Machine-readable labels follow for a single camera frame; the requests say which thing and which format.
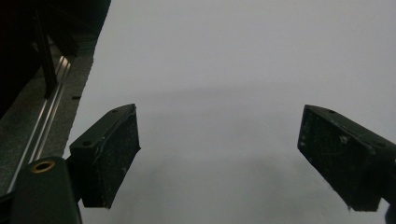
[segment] silver metal strip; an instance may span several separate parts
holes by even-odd
[[[47,141],[47,137],[50,132],[50,127],[55,118],[59,103],[64,92],[64,83],[68,78],[71,63],[63,56],[58,62],[58,66],[55,70],[57,75],[58,85],[53,91],[49,99],[45,99],[37,117],[35,127],[30,134],[29,140],[21,156],[18,167],[12,176],[11,182],[9,183],[7,193],[10,193],[17,180],[18,173],[22,166],[29,164],[32,161],[38,160],[42,154],[42,150]]]

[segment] gray floor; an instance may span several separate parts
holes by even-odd
[[[69,76],[41,157],[61,156],[72,127],[79,97],[93,63],[96,39],[83,36],[78,39],[78,56],[71,59]],[[61,57],[52,46],[54,63]],[[45,82],[40,69],[19,94],[8,112],[0,119],[0,195],[7,193],[12,176],[29,141],[30,134],[44,103]]]

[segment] white tabletop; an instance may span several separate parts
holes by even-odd
[[[396,141],[396,2],[113,0],[68,146],[136,104],[142,150],[84,223],[384,223],[297,149],[305,104]]]

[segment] black object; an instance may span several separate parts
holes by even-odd
[[[84,206],[110,208],[140,150],[134,105],[111,110],[71,146],[65,161],[48,157],[21,169],[0,198],[0,224],[81,223]]]
[[[355,211],[396,204],[396,146],[326,108],[306,105],[298,148]]]

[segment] white table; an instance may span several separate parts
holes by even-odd
[[[85,223],[384,223],[297,149],[305,104],[396,141],[396,2],[113,0],[69,136],[135,103],[142,150]]]

